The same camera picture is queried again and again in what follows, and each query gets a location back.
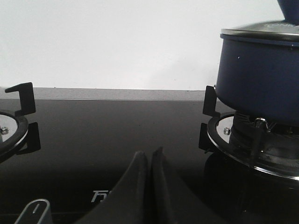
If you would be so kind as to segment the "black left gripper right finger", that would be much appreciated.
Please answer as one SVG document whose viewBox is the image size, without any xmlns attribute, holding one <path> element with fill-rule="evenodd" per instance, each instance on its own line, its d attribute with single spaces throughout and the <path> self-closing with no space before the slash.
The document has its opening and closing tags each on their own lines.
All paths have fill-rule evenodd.
<svg viewBox="0 0 299 224">
<path fill-rule="evenodd" d="M 152 155 L 152 180 L 160 224 L 226 224 L 187 187 L 163 153 Z"/>
</svg>

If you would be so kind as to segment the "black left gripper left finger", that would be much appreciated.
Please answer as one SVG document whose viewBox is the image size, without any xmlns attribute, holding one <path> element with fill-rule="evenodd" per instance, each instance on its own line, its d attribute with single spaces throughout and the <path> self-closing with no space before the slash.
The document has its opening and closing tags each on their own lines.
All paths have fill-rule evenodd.
<svg viewBox="0 0 299 224">
<path fill-rule="evenodd" d="M 138 151 L 106 199 L 79 219 L 78 224 L 142 224 L 148 162 Z"/>
</svg>

